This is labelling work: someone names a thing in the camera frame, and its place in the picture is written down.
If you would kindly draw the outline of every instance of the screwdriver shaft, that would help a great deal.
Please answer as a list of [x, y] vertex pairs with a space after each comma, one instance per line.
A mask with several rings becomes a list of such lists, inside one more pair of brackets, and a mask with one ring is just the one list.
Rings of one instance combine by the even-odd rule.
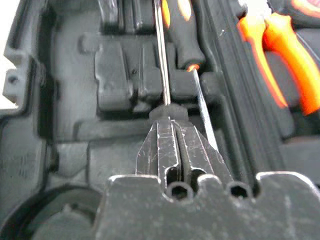
[[201, 90], [198, 72], [194, 68], [192, 70], [192, 73], [193, 73], [193, 78], [194, 78], [195, 87], [196, 87], [196, 91], [197, 91], [198, 104], [199, 104], [199, 108], [200, 108], [201, 118], [202, 118], [202, 121], [204, 124], [206, 138], [208, 139], [208, 142], [211, 145], [211, 147], [213, 147], [214, 150], [219, 152], [215, 133], [214, 133], [214, 130], [213, 130], [213, 127], [211, 124], [206, 100], [205, 100], [204, 94], [202, 93], [202, 90]]
[[163, 87], [163, 102], [167, 106], [171, 104], [170, 96], [170, 85], [169, 85], [169, 74], [168, 74], [168, 64], [167, 64], [167, 54], [165, 45], [165, 35], [164, 35], [164, 24], [162, 19], [162, 10], [159, 0], [154, 0], [154, 15], [155, 15], [155, 27], [156, 36], [158, 42], [158, 54], [162, 78]]

